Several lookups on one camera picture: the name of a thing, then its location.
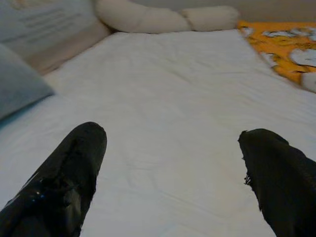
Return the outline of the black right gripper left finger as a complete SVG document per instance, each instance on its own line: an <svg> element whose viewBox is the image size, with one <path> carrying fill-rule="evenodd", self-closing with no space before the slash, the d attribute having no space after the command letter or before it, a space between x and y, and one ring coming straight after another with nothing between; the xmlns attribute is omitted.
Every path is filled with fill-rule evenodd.
<svg viewBox="0 0 316 237"><path fill-rule="evenodd" d="M106 147L99 124L74 128L0 211L0 235L80 236Z"/></svg>

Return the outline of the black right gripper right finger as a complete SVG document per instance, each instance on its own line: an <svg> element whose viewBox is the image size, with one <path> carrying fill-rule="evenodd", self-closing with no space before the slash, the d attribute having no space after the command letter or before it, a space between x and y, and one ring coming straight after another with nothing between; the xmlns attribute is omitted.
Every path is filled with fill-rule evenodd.
<svg viewBox="0 0 316 237"><path fill-rule="evenodd" d="M316 235L316 163L277 133L259 128L238 139L245 184L277 237Z"/></svg>

